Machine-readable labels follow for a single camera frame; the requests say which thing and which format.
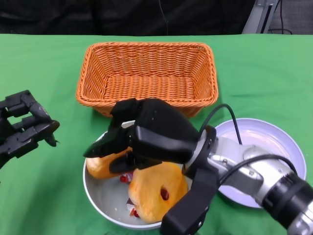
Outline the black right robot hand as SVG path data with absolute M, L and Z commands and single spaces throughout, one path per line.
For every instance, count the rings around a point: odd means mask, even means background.
M 122 155 L 109 164 L 111 173 L 145 169 L 162 162 L 187 163 L 200 135 L 173 106 L 156 98 L 117 102 L 107 133 L 84 153 L 91 159 Z

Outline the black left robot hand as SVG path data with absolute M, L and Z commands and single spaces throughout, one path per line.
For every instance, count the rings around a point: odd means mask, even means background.
M 53 133 L 59 126 L 29 90 L 7 96 L 0 102 L 0 166 L 36 149 L 42 140 L 55 147 Z

